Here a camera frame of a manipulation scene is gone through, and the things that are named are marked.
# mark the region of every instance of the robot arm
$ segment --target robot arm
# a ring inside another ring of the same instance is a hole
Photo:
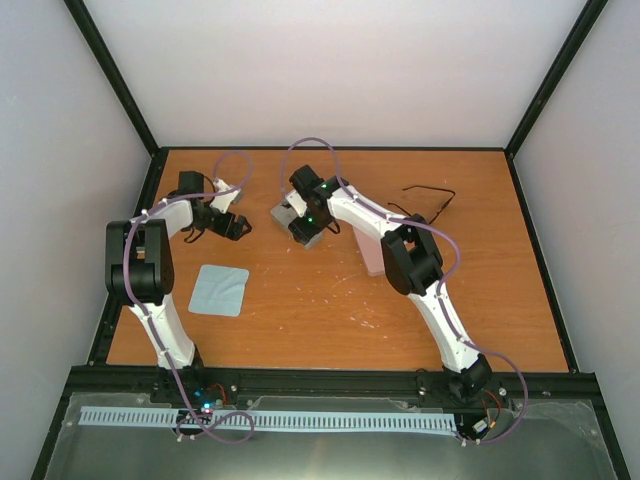
[[[179,188],[173,195],[203,193],[203,175],[198,172],[180,172]],[[233,186],[218,180],[217,191]],[[240,191],[214,198],[210,204],[199,199],[172,202],[151,218],[142,222],[135,232],[129,257],[129,279],[134,295],[149,311],[153,325],[165,348],[171,352],[176,368],[182,369],[201,363],[197,348],[182,328],[171,292],[174,283],[173,261],[169,239],[176,233],[194,227],[201,232],[209,229],[221,236],[238,240],[251,231],[243,216],[228,212],[231,203],[237,203]],[[228,203],[215,199],[230,197]],[[134,305],[124,287],[124,243],[131,225],[137,220],[111,222],[107,226],[106,285],[107,290],[127,305],[142,323],[158,357],[158,365],[169,369],[164,352],[160,350],[149,327],[148,318]]]
[[[122,261],[124,239],[136,218],[111,222],[107,226],[107,290],[113,293],[138,317],[158,356],[158,365],[169,369],[163,352],[149,329],[149,322],[142,310],[133,305],[124,289]],[[193,363],[195,345],[187,336],[173,303],[174,271],[169,239],[193,223],[191,203],[181,200],[169,204],[157,215],[145,220],[135,233],[136,238],[129,258],[129,278],[136,297],[148,309],[158,336],[177,368]]]
[[[287,203],[279,208],[295,211],[295,215],[289,212],[289,217],[295,218],[287,225],[294,239],[303,244],[314,243],[324,228],[335,220],[343,220],[379,242],[385,275],[395,290],[407,295],[422,315],[438,345],[444,369],[450,374],[452,393],[461,401],[475,395],[489,380],[491,368],[484,355],[463,343],[470,338],[449,299],[446,285],[442,286],[440,297],[459,338],[443,314],[436,294],[442,278],[442,257],[432,234],[390,221],[405,216],[375,204],[343,180],[351,193],[347,194],[335,177],[325,182],[309,166],[298,169],[290,181],[294,190],[287,194]],[[419,215],[410,220],[426,223]],[[408,244],[413,245],[410,250],[407,250]]]

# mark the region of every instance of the wooden table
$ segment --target wooden table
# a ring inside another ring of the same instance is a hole
[[[175,189],[178,172],[212,175],[216,150],[172,150],[157,200]],[[290,239],[270,217],[280,200],[282,151],[251,151],[253,176],[232,211],[245,215],[253,232],[238,242],[207,232],[195,244],[186,234],[171,240],[173,296],[188,335],[207,366],[403,369],[441,368],[440,354],[415,306],[382,277],[370,277],[353,231],[325,233],[310,250]],[[373,201],[396,202],[425,218],[446,194],[402,188],[420,183],[457,195],[434,226],[459,244],[461,267],[449,292],[471,338],[511,357],[526,371],[566,371],[562,348],[504,155],[501,152],[342,151],[342,175]],[[333,175],[326,151],[295,151],[287,178],[305,163]],[[237,183],[241,157],[229,158],[220,176]],[[453,250],[437,239],[445,269]],[[246,268],[239,317],[188,311],[204,264]],[[490,359],[495,370],[509,370]],[[154,364],[155,353],[140,322],[123,309],[109,353],[110,364]]]

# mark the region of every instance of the microfiber cloth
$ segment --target microfiber cloth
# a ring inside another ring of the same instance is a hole
[[[189,311],[237,317],[242,310],[249,270],[203,265],[191,295]]]

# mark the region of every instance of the wire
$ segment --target wire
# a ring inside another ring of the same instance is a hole
[[[285,189],[285,185],[284,185],[284,172],[285,172],[286,161],[288,160],[289,156],[291,155],[291,151],[295,147],[297,147],[298,145],[300,145],[302,143],[309,142],[309,141],[315,141],[315,142],[321,143],[322,145],[327,147],[327,149],[331,153],[331,156],[333,157],[333,162],[334,162],[335,170],[336,170],[336,180],[338,181],[338,184],[340,185],[340,187],[345,191],[345,193],[349,197],[351,197],[353,199],[354,202],[358,203],[359,205],[361,205],[362,207],[366,208],[370,212],[378,215],[379,217],[384,218],[388,222],[398,223],[398,224],[402,224],[402,225],[408,225],[408,226],[415,227],[415,228],[421,228],[423,230],[427,230],[428,232],[435,233],[439,237],[441,237],[444,240],[446,240],[453,247],[453,251],[455,252],[454,264],[451,267],[451,269],[449,269],[442,276],[442,278],[438,282],[438,285],[436,286],[436,295],[438,297],[438,303],[440,305],[440,308],[442,309],[442,314],[443,314],[443,316],[444,316],[444,318],[445,318],[445,320],[447,322],[447,325],[449,326],[449,328],[451,329],[451,332],[454,334],[454,336],[456,337],[456,339],[460,343],[462,343],[463,345],[465,345],[465,346],[467,346],[469,348],[472,348],[473,350],[476,350],[477,352],[482,353],[484,355],[490,355],[492,357],[497,357],[497,358],[500,358],[500,359],[504,360],[516,372],[516,375],[518,376],[518,379],[520,380],[520,383],[522,384],[522,392],[523,392],[523,397],[524,397],[524,400],[522,402],[522,410],[520,411],[520,414],[516,418],[516,421],[506,431],[504,431],[502,434],[500,434],[497,437],[494,437],[494,438],[489,439],[489,440],[482,441],[481,444],[482,445],[490,445],[490,444],[496,443],[496,442],[498,442],[498,441],[500,441],[500,440],[502,440],[504,438],[507,438],[511,433],[513,433],[515,431],[516,428],[518,428],[518,426],[522,422],[522,419],[525,416],[525,413],[527,411],[527,407],[529,405],[529,389],[527,388],[527,382],[525,381],[524,376],[522,375],[522,372],[520,371],[518,366],[513,361],[511,361],[511,359],[509,357],[507,357],[503,353],[495,352],[493,350],[489,350],[489,349],[480,347],[480,346],[474,344],[473,342],[471,342],[470,340],[465,339],[460,334],[460,332],[458,332],[456,327],[453,325],[453,321],[451,320],[449,312],[447,311],[447,308],[446,308],[446,306],[444,304],[444,301],[443,301],[442,287],[444,287],[444,285],[445,285],[446,281],[449,279],[449,277],[451,277],[451,275],[453,275],[456,272],[456,270],[458,270],[458,267],[460,266],[460,257],[461,257],[460,248],[458,247],[456,242],[449,235],[447,235],[446,233],[444,233],[441,230],[438,230],[435,227],[432,227],[431,225],[426,225],[424,223],[418,223],[418,222],[414,222],[412,220],[407,220],[404,217],[400,218],[400,217],[394,217],[394,216],[391,216],[391,215],[388,216],[386,213],[381,212],[380,210],[378,210],[378,208],[376,208],[375,205],[372,205],[372,204],[370,204],[368,202],[363,201],[362,198],[360,198],[360,197],[354,196],[354,194],[344,184],[344,182],[342,180],[342,177],[340,175],[340,160],[338,159],[337,152],[331,146],[331,144],[329,144],[326,140],[322,140],[321,138],[317,138],[317,137],[302,138],[302,139],[292,143],[291,146],[285,152],[284,157],[282,159],[282,163],[280,165],[280,191],[282,193],[283,198],[286,199],[286,189]],[[460,441],[462,441],[462,442],[465,441],[465,439],[463,437],[461,437],[460,434],[456,433],[456,436],[458,437],[458,439]]]
[[[407,212],[404,208],[402,208],[400,205],[398,205],[397,203],[393,203],[393,202],[387,202],[387,205],[393,205],[394,207],[396,207],[398,210],[402,210],[402,213],[404,213],[407,217],[410,217],[411,214],[409,212]]]
[[[433,222],[436,221],[436,218],[438,218],[440,216],[440,214],[444,211],[445,208],[447,208],[449,206],[449,204],[451,203],[451,200],[453,200],[453,197],[456,196],[456,192],[454,190],[451,190],[450,188],[444,188],[444,187],[432,187],[430,185],[411,185],[409,187],[405,187],[402,189],[403,192],[409,191],[412,188],[424,188],[426,190],[436,190],[438,192],[447,192],[449,194],[451,194],[451,196],[442,204],[442,206],[440,207],[440,209],[436,212],[436,214],[431,218],[431,220],[429,220],[427,223],[429,225],[431,225]]]
[[[184,239],[184,243],[188,243],[188,244],[195,243],[196,240],[198,240],[202,235],[204,235],[204,230],[200,230],[200,232],[198,232],[198,234],[192,238],[195,232],[196,232],[196,229],[191,228],[191,232],[189,233],[189,236]]]
[[[253,161],[251,160],[251,157],[249,156],[249,154],[247,154],[246,152],[243,152],[241,150],[232,150],[232,151],[224,153],[218,159],[218,161],[216,162],[216,164],[214,166],[214,170],[213,170],[214,171],[214,177],[216,175],[216,172],[217,172],[217,169],[218,169],[218,166],[219,166],[220,162],[222,162],[224,159],[228,158],[231,155],[241,155],[241,156],[245,157],[247,159],[247,164],[248,164],[247,175],[235,187],[232,187],[229,190],[225,190],[224,192],[190,193],[190,194],[186,194],[186,195],[181,195],[179,197],[173,197],[173,198],[170,198],[170,199],[163,198],[160,201],[160,203],[158,203],[154,207],[150,208],[148,211],[147,210],[142,210],[142,215],[140,215],[139,217],[137,217],[134,220],[133,225],[131,226],[131,229],[129,230],[129,233],[128,233],[127,238],[126,238],[125,243],[124,243],[124,255],[123,255],[123,259],[122,259],[122,276],[123,276],[123,281],[124,281],[124,289],[127,292],[127,296],[129,297],[131,302],[140,309],[140,311],[142,312],[143,316],[145,317],[145,319],[147,321],[147,324],[149,325],[149,331],[151,332],[151,336],[153,337],[153,339],[154,339],[154,341],[156,343],[156,346],[158,347],[158,350],[160,352],[162,352],[162,354],[164,355],[165,359],[167,360],[167,364],[169,365],[171,373],[173,374],[173,378],[175,379],[176,385],[178,386],[178,390],[180,391],[180,396],[182,397],[182,400],[183,400],[185,406],[187,407],[187,410],[189,411],[189,414],[194,419],[194,421],[198,424],[198,426],[202,429],[201,433],[213,438],[214,440],[216,440],[218,442],[226,443],[226,444],[230,444],[230,445],[235,445],[235,444],[246,442],[247,440],[249,440],[249,438],[251,438],[251,436],[253,435],[253,432],[255,431],[255,422],[254,422],[253,418],[251,417],[251,415],[249,415],[246,412],[236,411],[236,412],[231,412],[231,413],[229,413],[227,415],[224,415],[224,416],[220,417],[220,419],[218,419],[218,421],[216,421],[212,425],[206,426],[206,425],[204,425],[202,423],[202,421],[200,420],[200,417],[198,416],[199,414],[195,412],[193,406],[191,405],[191,402],[189,401],[189,397],[187,396],[187,392],[185,391],[184,385],[182,384],[182,381],[180,380],[180,374],[178,373],[176,365],[173,362],[173,358],[171,357],[171,354],[167,350],[164,342],[162,341],[162,339],[160,338],[160,336],[158,334],[158,331],[157,331],[157,329],[156,329],[156,327],[155,327],[155,325],[153,323],[153,318],[151,318],[151,314],[149,313],[149,309],[133,293],[133,289],[131,288],[131,278],[129,276],[129,257],[130,257],[130,254],[131,254],[131,247],[133,245],[133,239],[135,237],[135,232],[140,227],[142,222],[144,222],[148,218],[152,217],[153,215],[157,214],[163,208],[167,207],[168,205],[171,205],[172,203],[179,202],[181,200],[188,200],[188,199],[192,199],[192,198],[209,198],[209,197],[216,197],[218,195],[229,195],[230,193],[233,193],[233,192],[236,192],[236,191],[240,190],[244,185],[246,185],[246,183],[249,181],[249,178],[251,177],[251,174],[253,173]],[[231,417],[234,417],[234,416],[245,417],[249,421],[250,431],[245,437],[241,438],[240,440],[235,440],[235,441],[234,440],[227,440],[225,438],[219,437],[218,435],[216,435],[215,433],[213,433],[211,431],[215,427],[220,425],[220,423],[222,423],[222,422],[226,421],[227,419],[229,419]]]

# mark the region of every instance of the pink block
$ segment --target pink block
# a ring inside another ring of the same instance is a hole
[[[360,247],[360,253],[369,275],[372,277],[382,275],[384,273],[384,260],[382,259],[380,240],[374,240],[355,227],[353,227],[353,233],[356,234],[356,241],[358,242],[358,247]]]

